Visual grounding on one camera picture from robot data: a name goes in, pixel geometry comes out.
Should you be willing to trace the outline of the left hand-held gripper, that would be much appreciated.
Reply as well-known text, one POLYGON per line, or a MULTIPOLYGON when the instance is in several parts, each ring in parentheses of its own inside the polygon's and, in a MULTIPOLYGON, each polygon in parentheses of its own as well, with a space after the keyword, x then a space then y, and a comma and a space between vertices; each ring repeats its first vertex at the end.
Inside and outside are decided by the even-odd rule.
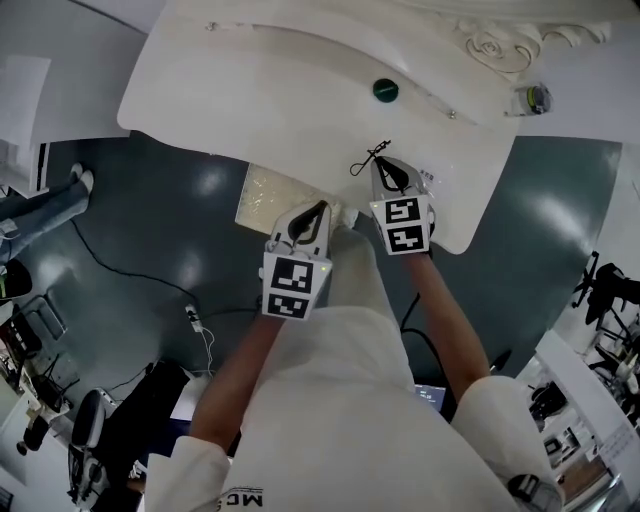
POLYGON ((307 320, 332 270, 328 241, 332 209, 323 200, 283 213, 265 245, 262 313, 307 320))

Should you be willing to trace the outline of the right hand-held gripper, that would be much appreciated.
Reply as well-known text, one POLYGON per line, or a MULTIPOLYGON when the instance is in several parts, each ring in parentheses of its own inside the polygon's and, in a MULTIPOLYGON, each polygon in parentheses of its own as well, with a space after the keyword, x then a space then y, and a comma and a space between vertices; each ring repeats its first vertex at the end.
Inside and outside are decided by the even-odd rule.
POLYGON ((386 252, 390 256, 429 253, 431 235, 435 230, 435 211, 425 184, 417 169, 389 156, 370 164, 372 197, 370 203, 386 252), (383 198, 385 193, 408 193, 383 198))

